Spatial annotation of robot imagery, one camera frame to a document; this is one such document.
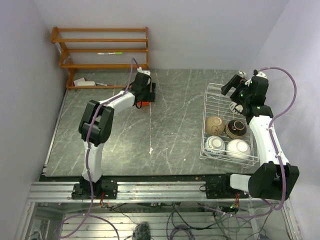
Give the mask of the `orange plastic bowl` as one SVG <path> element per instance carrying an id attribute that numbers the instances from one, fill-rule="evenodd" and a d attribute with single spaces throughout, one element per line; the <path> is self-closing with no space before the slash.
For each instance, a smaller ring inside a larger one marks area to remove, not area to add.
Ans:
<path id="1" fill-rule="evenodd" d="M 146 107 L 150 104 L 151 102 L 150 101 L 140 101 L 138 102 L 135 106 L 140 109 L 142 107 Z"/>

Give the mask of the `dark brown ribbed bowl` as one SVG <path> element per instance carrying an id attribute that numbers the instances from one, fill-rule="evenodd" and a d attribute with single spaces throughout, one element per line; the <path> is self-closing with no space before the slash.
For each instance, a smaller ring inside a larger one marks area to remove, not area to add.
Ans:
<path id="1" fill-rule="evenodd" d="M 224 128 L 226 135 L 232 139 L 243 139 L 247 133 L 247 127 L 241 120 L 231 120 Z"/>

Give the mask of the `brown ceramic bowl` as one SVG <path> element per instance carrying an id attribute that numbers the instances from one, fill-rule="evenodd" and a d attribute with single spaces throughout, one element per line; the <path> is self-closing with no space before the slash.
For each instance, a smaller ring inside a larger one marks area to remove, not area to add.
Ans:
<path id="1" fill-rule="evenodd" d="M 220 136 L 225 130 L 225 122 L 219 116 L 210 116 L 205 120 L 204 131 L 211 136 Z"/>

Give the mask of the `white wire dish rack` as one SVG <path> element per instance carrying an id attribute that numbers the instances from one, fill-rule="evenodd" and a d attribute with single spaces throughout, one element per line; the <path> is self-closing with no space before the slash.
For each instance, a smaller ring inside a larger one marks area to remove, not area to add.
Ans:
<path id="1" fill-rule="evenodd" d="M 209 83 L 206 88 L 205 94 L 204 94 L 204 109 L 203 109 L 203 121 L 202 121 L 202 144 L 201 144 L 201 148 L 200 148 L 200 157 L 199 158 L 201 160 L 224 161 L 227 163 L 241 165 L 242 167 L 247 168 L 247 169 L 251 168 L 260 162 L 259 153 L 257 150 L 254 135 L 253 135 L 252 131 L 250 130 L 249 126 L 247 125 L 245 117 L 241 116 L 241 115 L 233 114 L 230 110 L 230 107 L 229 107 L 230 102 L 231 102 L 230 96 L 231 96 L 231 93 L 233 93 L 233 91 L 231 90 L 226 95 L 222 95 L 221 94 L 221 87 L 222 87 L 221 84 Z M 245 137 L 243 139 L 241 139 L 241 140 L 245 141 L 250 146 L 250 149 L 251 149 L 250 157 L 246 162 L 244 162 L 244 163 L 235 162 L 234 160 L 231 160 L 226 155 L 227 144 L 233 139 L 229 138 L 226 135 L 225 130 L 222 133 L 222 135 L 218 136 L 225 143 L 225 154 L 223 154 L 221 157 L 212 157 L 212 156 L 207 156 L 204 154 L 204 140 L 205 140 L 205 138 L 212 136 L 212 135 L 207 134 L 205 132 L 205 122 L 206 122 L 206 119 L 210 116 L 218 116 L 218 117 L 222 118 L 225 125 L 231 120 L 240 120 L 246 125 L 247 133 L 246 133 Z"/>

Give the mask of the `plain white bowl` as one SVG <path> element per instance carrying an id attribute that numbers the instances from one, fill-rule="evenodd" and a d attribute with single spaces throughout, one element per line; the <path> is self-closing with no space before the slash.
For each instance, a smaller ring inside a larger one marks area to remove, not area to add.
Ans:
<path id="1" fill-rule="evenodd" d="M 226 146 L 226 155 L 237 163 L 246 162 L 251 155 L 250 146 L 241 139 L 233 139 Z"/>

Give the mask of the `blue white porcelain bowl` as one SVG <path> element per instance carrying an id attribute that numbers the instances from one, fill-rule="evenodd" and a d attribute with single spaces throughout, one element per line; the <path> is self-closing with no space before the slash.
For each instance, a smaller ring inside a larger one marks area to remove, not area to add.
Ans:
<path id="1" fill-rule="evenodd" d="M 204 139 L 203 151 L 209 157 L 221 157 L 225 154 L 225 142 L 219 136 L 210 136 Z"/>

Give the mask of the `cream patterned bowl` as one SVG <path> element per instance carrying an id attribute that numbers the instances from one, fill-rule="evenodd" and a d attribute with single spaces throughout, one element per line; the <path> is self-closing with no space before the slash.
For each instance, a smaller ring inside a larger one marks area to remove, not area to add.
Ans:
<path id="1" fill-rule="evenodd" d="M 235 115 L 243 115 L 243 106 L 234 101 L 231 101 L 229 104 L 231 112 Z"/>

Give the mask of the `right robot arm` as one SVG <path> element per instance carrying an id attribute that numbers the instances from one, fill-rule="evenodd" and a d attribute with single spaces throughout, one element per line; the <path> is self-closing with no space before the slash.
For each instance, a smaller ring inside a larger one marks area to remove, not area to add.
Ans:
<path id="1" fill-rule="evenodd" d="M 220 186 L 221 194 L 233 197 L 238 190 L 253 198 L 286 201 L 299 177 L 297 166 L 291 165 L 283 153 L 274 128 L 276 117 L 265 104 L 269 87 L 267 76 L 256 72 L 246 80 L 246 73 L 238 72 L 221 87 L 226 95 L 231 88 L 232 103 L 240 106 L 237 112 L 243 115 L 253 133 L 259 154 L 260 166 L 252 175 L 232 173 L 229 181 Z"/>

